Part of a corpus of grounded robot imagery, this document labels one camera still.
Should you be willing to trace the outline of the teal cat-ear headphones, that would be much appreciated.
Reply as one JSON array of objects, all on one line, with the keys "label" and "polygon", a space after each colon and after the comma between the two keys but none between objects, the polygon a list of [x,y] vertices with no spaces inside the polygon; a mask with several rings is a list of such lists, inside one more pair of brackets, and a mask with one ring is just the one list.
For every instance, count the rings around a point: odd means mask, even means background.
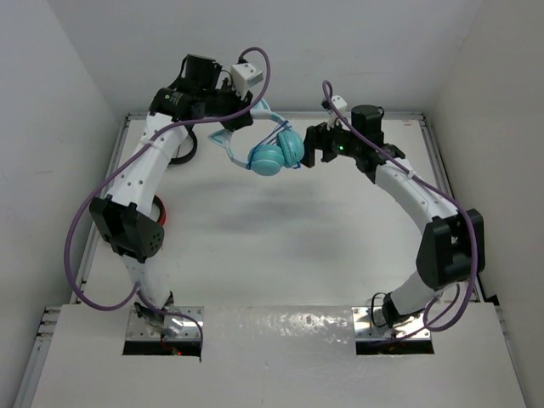
[{"label": "teal cat-ear headphones", "polygon": [[231,140],[234,131],[220,129],[209,134],[207,138],[223,148],[230,161],[237,167],[253,171],[260,176],[275,176],[282,168],[300,168],[304,154],[303,140],[293,129],[292,124],[282,115],[272,111],[264,99],[252,107],[250,114],[253,120],[274,122],[275,127],[249,150],[247,159],[236,157],[232,150]]}]

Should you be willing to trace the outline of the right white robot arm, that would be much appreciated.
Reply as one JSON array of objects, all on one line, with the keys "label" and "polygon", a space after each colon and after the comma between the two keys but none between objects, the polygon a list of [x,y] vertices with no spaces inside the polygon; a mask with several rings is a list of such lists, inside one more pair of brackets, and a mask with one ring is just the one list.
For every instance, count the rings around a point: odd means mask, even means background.
[{"label": "right white robot arm", "polygon": [[323,162],[339,156],[353,159],[358,170],[392,196],[422,234],[416,270],[384,296],[380,326],[392,328],[420,314],[454,283],[466,281],[472,291],[485,267],[481,213],[460,208],[453,198],[420,178],[401,149],[385,143],[382,108],[357,105],[347,119],[333,103],[322,105],[329,119],[308,127],[302,164],[313,167],[316,151],[321,151]]}]

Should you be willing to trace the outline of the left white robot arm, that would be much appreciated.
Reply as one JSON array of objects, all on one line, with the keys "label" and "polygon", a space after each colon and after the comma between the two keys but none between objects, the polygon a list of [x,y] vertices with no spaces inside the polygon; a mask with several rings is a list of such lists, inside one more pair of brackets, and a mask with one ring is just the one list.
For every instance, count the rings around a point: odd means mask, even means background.
[{"label": "left white robot arm", "polygon": [[153,326],[165,322],[173,304],[164,274],[151,259],[160,251],[165,230],[151,217],[156,190],[175,150],[196,121],[220,117],[228,128],[252,124],[250,87],[263,73],[244,58],[232,65],[226,78],[214,59],[189,54],[174,81],[160,88],[150,103],[144,131],[132,157],[118,168],[105,197],[91,200],[89,211],[103,240],[121,257],[140,300],[135,308]]}]

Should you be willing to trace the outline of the black headphones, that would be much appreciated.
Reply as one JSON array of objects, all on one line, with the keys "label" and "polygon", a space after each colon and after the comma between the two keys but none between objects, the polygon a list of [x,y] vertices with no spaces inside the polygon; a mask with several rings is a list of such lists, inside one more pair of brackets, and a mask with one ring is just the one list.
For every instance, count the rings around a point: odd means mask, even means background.
[{"label": "black headphones", "polygon": [[182,144],[175,150],[171,158],[170,166],[180,166],[190,162],[196,155],[198,149],[198,139],[193,127],[186,127],[187,137]]}]

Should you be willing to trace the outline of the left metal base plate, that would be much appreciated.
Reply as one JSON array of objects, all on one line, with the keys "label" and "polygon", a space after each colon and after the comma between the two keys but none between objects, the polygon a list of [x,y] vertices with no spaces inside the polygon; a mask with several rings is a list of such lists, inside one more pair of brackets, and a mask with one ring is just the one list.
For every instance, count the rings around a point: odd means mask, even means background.
[{"label": "left metal base plate", "polygon": [[201,340],[199,328],[204,326],[204,309],[172,307],[174,315],[151,312],[133,306],[127,321],[125,339],[133,342],[159,341],[196,342]]}]

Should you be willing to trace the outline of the red headphones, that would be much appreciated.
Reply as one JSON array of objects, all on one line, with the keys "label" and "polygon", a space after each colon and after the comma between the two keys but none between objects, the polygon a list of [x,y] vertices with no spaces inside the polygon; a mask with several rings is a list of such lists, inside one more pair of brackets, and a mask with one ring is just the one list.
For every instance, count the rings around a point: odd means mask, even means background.
[{"label": "red headphones", "polygon": [[153,204],[158,210],[157,223],[161,226],[164,226],[166,223],[166,218],[167,218],[165,205],[163,201],[157,195],[154,196]]}]

